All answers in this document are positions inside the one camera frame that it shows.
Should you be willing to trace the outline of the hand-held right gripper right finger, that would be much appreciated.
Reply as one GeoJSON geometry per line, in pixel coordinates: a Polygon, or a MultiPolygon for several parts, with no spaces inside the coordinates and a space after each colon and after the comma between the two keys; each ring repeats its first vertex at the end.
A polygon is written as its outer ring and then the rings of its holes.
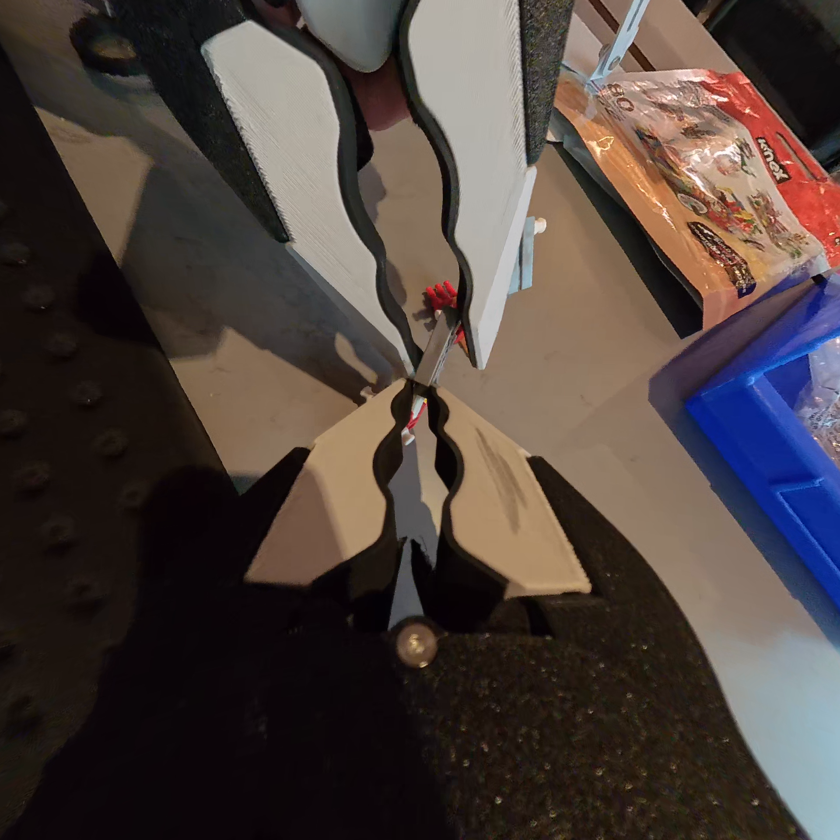
{"type": "Polygon", "coordinates": [[[441,536],[501,597],[588,595],[592,583],[530,466],[530,453],[445,388],[429,396],[441,536]]]}

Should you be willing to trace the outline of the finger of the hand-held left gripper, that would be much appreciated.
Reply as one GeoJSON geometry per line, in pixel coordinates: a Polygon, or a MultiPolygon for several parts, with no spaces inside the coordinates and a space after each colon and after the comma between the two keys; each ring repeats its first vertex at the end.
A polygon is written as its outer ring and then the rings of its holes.
{"type": "Polygon", "coordinates": [[[211,37],[203,57],[288,236],[287,249],[392,365],[422,351],[390,289],[382,238],[358,177],[350,89],[301,31],[255,20],[211,37]]]}
{"type": "Polygon", "coordinates": [[[401,21],[408,101],[442,168],[442,229],[479,370],[519,267],[537,174],[527,161],[520,17],[514,1],[419,1],[401,21]]]}

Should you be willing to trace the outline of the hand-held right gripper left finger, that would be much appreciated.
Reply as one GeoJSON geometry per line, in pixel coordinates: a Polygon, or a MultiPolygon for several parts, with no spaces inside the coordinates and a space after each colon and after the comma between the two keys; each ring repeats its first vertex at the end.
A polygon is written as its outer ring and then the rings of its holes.
{"type": "Polygon", "coordinates": [[[245,574],[249,583],[309,586],[371,548],[385,529],[389,478],[375,455],[390,433],[403,451],[412,385],[398,380],[315,438],[245,574]]]}

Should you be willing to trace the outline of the small red yellow toy assembly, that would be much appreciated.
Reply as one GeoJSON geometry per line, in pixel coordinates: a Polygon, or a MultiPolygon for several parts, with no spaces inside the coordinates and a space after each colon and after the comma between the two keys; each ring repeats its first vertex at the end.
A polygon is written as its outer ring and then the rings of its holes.
{"type": "MultiPolygon", "coordinates": [[[[439,283],[439,284],[436,284],[432,287],[427,287],[426,291],[425,291],[425,295],[426,295],[427,302],[429,302],[432,306],[432,314],[434,315],[434,324],[435,324],[435,319],[436,319],[436,312],[438,310],[441,310],[441,309],[444,309],[444,308],[457,309],[456,305],[455,305],[456,302],[457,302],[457,291],[454,289],[454,287],[447,280],[444,281],[444,283],[439,283]]],[[[457,334],[455,343],[453,345],[462,344],[465,341],[466,341],[466,334],[465,334],[463,325],[460,322],[460,328],[458,330],[458,334],[457,334]]],[[[426,349],[426,347],[424,347],[421,350],[421,358],[422,358],[422,355],[423,355],[425,349],[426,349]]],[[[439,388],[439,378],[437,380],[437,384],[436,384],[435,388],[433,388],[431,391],[435,391],[437,397],[439,397],[440,399],[443,399],[443,397],[442,397],[443,393],[442,393],[441,389],[439,388]]],[[[402,447],[405,446],[406,444],[411,444],[414,441],[414,439],[415,439],[414,434],[413,434],[414,426],[416,425],[418,418],[420,417],[423,410],[427,407],[427,405],[428,405],[427,397],[423,398],[421,396],[416,396],[415,393],[414,393],[414,388],[413,388],[413,398],[412,398],[412,403],[411,403],[411,406],[410,406],[410,409],[409,409],[408,420],[406,421],[405,426],[401,430],[401,446],[402,447]]]]}

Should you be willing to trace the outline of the grey snowflake connector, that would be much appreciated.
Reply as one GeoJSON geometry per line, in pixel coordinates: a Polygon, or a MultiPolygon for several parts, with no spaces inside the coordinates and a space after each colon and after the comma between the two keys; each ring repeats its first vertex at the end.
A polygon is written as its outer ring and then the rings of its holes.
{"type": "Polygon", "coordinates": [[[425,398],[435,388],[459,328],[460,317],[457,309],[444,308],[436,312],[434,329],[413,375],[416,396],[425,398]]]}

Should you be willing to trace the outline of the black rubber toy tyre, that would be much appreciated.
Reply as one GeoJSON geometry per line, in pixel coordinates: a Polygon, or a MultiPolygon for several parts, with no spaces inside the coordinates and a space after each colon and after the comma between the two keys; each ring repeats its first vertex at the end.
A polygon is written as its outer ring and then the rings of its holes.
{"type": "Polygon", "coordinates": [[[145,74],[133,45],[114,17],[85,14],[70,27],[69,40],[85,68],[122,78],[145,74]]]}

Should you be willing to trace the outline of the orange toy parts bag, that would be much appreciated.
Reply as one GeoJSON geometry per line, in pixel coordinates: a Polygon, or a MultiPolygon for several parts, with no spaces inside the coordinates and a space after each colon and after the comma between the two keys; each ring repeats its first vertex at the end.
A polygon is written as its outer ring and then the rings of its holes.
{"type": "Polygon", "coordinates": [[[563,70],[554,105],[686,283],[702,329],[838,271],[838,184],[740,71],[563,70]]]}

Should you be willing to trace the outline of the blue plastic bin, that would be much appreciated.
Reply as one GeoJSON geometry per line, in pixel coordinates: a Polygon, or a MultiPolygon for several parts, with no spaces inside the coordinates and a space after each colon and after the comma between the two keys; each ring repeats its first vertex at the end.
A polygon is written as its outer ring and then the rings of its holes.
{"type": "Polygon", "coordinates": [[[839,471],[798,414],[817,385],[814,354],[838,344],[838,280],[804,296],[686,402],[688,413],[839,603],[839,471]]]}

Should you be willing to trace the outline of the black dimpled plastic panel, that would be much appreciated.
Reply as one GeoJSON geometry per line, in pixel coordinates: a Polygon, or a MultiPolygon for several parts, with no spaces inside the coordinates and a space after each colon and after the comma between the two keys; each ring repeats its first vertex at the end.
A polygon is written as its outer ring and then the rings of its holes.
{"type": "Polygon", "coordinates": [[[1,139],[2,757],[26,763],[92,709],[148,496],[223,467],[5,50],[1,139]]]}

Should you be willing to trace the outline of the clear plastic bag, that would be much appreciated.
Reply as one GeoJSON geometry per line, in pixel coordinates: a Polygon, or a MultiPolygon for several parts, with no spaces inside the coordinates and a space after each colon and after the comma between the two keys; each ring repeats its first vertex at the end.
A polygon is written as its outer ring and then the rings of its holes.
{"type": "Polygon", "coordinates": [[[839,466],[839,337],[831,338],[807,357],[808,382],[794,412],[808,434],[839,466]]]}

